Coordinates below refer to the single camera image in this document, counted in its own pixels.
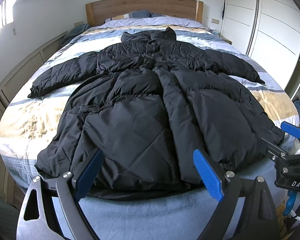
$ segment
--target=silver bolt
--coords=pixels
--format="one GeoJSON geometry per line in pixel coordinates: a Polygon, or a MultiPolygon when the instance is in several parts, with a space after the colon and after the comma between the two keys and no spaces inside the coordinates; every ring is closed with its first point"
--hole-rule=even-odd
{"type": "Polygon", "coordinates": [[[258,177],[257,177],[257,181],[259,181],[259,182],[264,182],[264,181],[265,181],[265,178],[262,177],[262,176],[258,176],[258,177]]]}
{"type": "Polygon", "coordinates": [[[65,179],[66,178],[69,178],[71,176],[71,172],[70,171],[67,171],[65,172],[63,175],[62,175],[65,179]]]}
{"type": "Polygon", "coordinates": [[[226,175],[228,178],[233,178],[234,177],[234,172],[233,171],[227,171],[226,175]]]}
{"type": "Polygon", "coordinates": [[[40,180],[40,176],[35,176],[35,177],[32,179],[33,182],[38,182],[39,180],[40,180]]]}

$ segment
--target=jacket sleeve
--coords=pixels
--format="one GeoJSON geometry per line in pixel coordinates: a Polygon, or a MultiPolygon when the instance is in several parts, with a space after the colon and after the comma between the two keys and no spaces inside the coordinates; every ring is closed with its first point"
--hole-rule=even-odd
{"type": "Polygon", "coordinates": [[[218,50],[206,49],[205,52],[217,63],[219,72],[245,78],[251,82],[257,82],[260,84],[265,83],[260,79],[258,72],[253,68],[253,66],[243,59],[218,50]]]}
{"type": "Polygon", "coordinates": [[[44,96],[55,89],[95,75],[97,59],[98,53],[91,51],[49,68],[33,82],[28,98],[44,96]]]}

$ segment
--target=pillow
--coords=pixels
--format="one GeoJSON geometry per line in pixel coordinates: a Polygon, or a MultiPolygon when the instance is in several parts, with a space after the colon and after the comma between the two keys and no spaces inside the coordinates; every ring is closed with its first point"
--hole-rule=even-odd
{"type": "Polygon", "coordinates": [[[112,20],[119,20],[119,19],[130,19],[130,18],[151,18],[151,15],[153,13],[148,10],[141,10],[141,11],[135,11],[130,12],[122,15],[118,15],[116,17],[111,17],[105,20],[106,22],[112,21],[112,20]]]}

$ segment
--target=black fabric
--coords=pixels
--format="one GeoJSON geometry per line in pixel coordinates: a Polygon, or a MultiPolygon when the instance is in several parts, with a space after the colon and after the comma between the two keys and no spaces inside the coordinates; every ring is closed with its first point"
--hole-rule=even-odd
{"type": "Polygon", "coordinates": [[[284,133],[243,85],[263,82],[234,55],[202,50],[166,31],[124,33],[122,43],[56,65],[29,97],[84,80],[70,96],[57,135],[38,155],[45,178],[71,171],[101,149],[105,160],[90,194],[132,200],[179,194],[202,185],[193,151],[203,147],[225,170],[262,155],[258,138],[284,133]]]}

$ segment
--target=wall outlet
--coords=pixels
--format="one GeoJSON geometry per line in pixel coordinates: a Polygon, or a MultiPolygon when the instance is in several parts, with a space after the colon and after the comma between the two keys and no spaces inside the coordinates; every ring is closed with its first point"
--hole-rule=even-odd
{"type": "Polygon", "coordinates": [[[220,21],[219,21],[219,20],[216,20],[216,19],[212,19],[211,22],[212,22],[212,23],[215,23],[215,24],[219,24],[219,23],[220,23],[220,21]]]}
{"type": "Polygon", "coordinates": [[[83,21],[75,23],[75,24],[74,24],[74,27],[77,27],[77,26],[79,26],[79,25],[81,25],[81,24],[83,24],[83,21]]]}

